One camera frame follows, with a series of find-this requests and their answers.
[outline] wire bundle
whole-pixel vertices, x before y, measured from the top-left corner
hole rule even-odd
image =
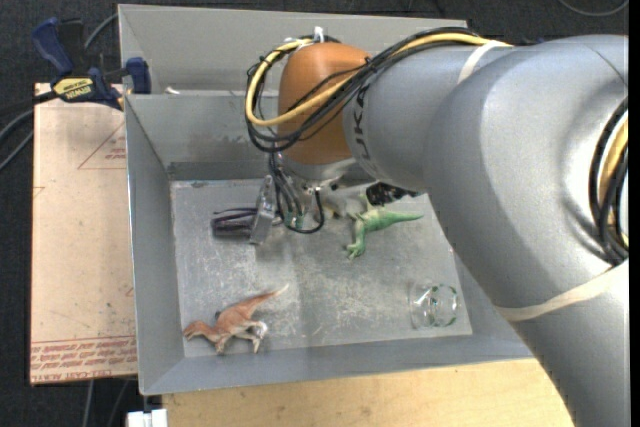
[[[612,265],[629,258],[629,239],[621,230],[622,184],[629,170],[629,98],[605,126],[591,163],[589,202],[606,259]]]
[[[442,44],[471,44],[484,45],[490,40],[478,36],[469,29],[460,27],[448,27],[430,29],[419,32],[383,50],[365,64],[350,70],[344,70],[326,77],[312,88],[304,97],[292,105],[287,112],[272,119],[264,119],[256,116],[256,109],[260,110],[260,97],[264,86],[265,75],[278,61],[303,45],[308,45],[313,40],[308,37],[285,43],[272,50],[261,62],[253,66],[248,72],[247,92],[245,96],[245,120],[249,129],[249,136],[258,149],[265,152],[277,153],[290,148],[303,137],[308,139],[326,123],[337,116],[345,105],[357,94],[358,90],[375,74],[384,72],[398,61],[417,52]],[[322,86],[335,78],[350,74],[339,80],[336,84],[313,96]],[[285,123],[295,116],[314,109],[302,122],[300,127],[286,134],[276,134],[270,127]],[[259,128],[268,128],[269,132],[260,131]]]
[[[260,62],[247,72],[245,121],[253,144],[259,150],[269,153],[269,169],[274,178],[278,213],[284,225],[298,233],[315,233],[322,228],[325,219],[320,203],[320,195],[316,189],[314,196],[320,219],[314,228],[302,228],[300,223],[304,217],[305,209],[297,196],[295,188],[277,162],[277,156],[280,152],[290,148],[298,141],[310,139],[317,134],[342,112],[362,86],[376,74],[383,73],[402,59],[439,45],[484,45],[489,41],[468,29],[459,27],[419,32],[383,50],[361,66],[329,75],[291,105],[285,113],[271,119],[264,119],[260,107],[267,72],[275,63],[281,61],[298,48],[314,44],[314,40],[306,36],[287,42],[271,50],[266,57],[261,58]],[[337,78],[340,79],[338,82],[322,92],[318,92],[322,87]],[[294,131],[278,134],[272,129],[272,127],[309,111],[311,111],[310,114],[307,115],[299,128]],[[284,211],[282,208],[283,203],[286,206]]]

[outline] yellow cable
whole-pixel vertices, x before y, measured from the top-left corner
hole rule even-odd
[[[432,34],[430,36],[425,36],[423,38],[417,39],[415,41],[412,41],[411,43],[407,43],[406,45],[404,45],[402,48],[396,50],[392,55],[396,55],[400,52],[403,52],[405,50],[409,50],[411,48],[417,47],[419,45],[424,45],[427,43],[437,43],[440,41],[450,41],[450,42],[455,42],[455,43],[468,43],[468,44],[472,44],[472,45],[484,45],[486,43],[489,43],[491,40],[489,39],[485,39],[485,38],[481,38],[478,36],[471,36],[471,35],[467,35],[467,34],[457,34],[457,33],[450,33],[450,34]],[[249,84],[249,88],[247,90],[247,96],[246,96],[246,102],[245,102],[245,113],[247,116],[247,119],[249,120],[250,123],[253,123],[254,125],[257,126],[261,126],[261,127],[271,127],[274,125],[279,125],[281,123],[285,123],[291,119],[293,119],[294,117],[296,117],[298,114],[304,112],[307,109],[310,109],[311,107],[314,107],[322,102],[324,102],[325,100],[327,100],[329,97],[331,97],[332,95],[334,95],[338,90],[340,90],[340,88],[349,81],[349,78],[341,80],[340,82],[336,83],[335,85],[333,85],[332,87],[330,87],[329,89],[326,89],[325,91],[323,91],[322,93],[314,96],[313,98],[310,98],[309,100],[307,100],[306,102],[298,105],[295,109],[292,109],[284,114],[281,114],[280,116],[277,116],[275,118],[271,118],[271,119],[260,119],[257,118],[251,109],[251,106],[253,104],[253,97],[255,95],[255,91],[258,87],[258,84],[260,82],[260,78],[262,77],[262,74],[264,73],[264,71],[267,69],[267,64],[266,61],[269,61],[269,63],[272,62],[272,56],[275,57],[278,55],[278,53],[282,50],[289,50],[291,48],[295,48],[296,46],[300,46],[299,42],[294,42],[294,43],[289,43],[287,45],[283,45],[279,48],[277,48],[276,50],[274,50],[271,54],[269,54],[265,60],[261,63],[261,65],[258,67],[258,69],[256,70],[256,73],[254,74],[250,84]]]

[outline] gray bin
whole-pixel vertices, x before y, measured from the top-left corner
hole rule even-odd
[[[234,34],[223,30],[229,24]],[[390,207],[424,216],[370,234],[367,251],[354,261],[344,248],[352,236],[348,219],[329,219],[314,235],[276,227],[260,246],[213,236],[213,212],[253,206],[267,173],[265,156],[246,134],[246,69],[287,36],[316,25],[335,35],[332,24],[345,43],[375,52],[428,24],[455,22],[120,7],[123,61],[144,57],[154,80],[154,94],[128,95],[125,106],[141,393],[531,356],[451,251],[427,197]],[[207,60],[203,44],[228,59]],[[167,86],[181,94],[162,94]],[[265,101],[267,115],[274,100]],[[407,289],[415,278],[458,288],[462,302],[453,325],[413,329]],[[254,316],[270,328],[257,354],[246,340],[217,355],[207,340],[183,338],[189,322],[213,323],[216,310],[285,283],[289,289]]]

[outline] cardboard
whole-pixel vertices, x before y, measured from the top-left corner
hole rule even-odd
[[[137,373],[130,255],[124,113],[37,105],[31,384]]]

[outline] green toy dinosaur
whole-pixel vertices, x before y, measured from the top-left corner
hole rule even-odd
[[[382,230],[402,221],[415,221],[420,219],[422,214],[390,212],[384,208],[367,208],[366,212],[355,215],[350,214],[350,216],[355,220],[355,241],[347,246],[347,250],[349,251],[349,260],[353,260],[356,256],[364,253],[364,238],[367,233]]]

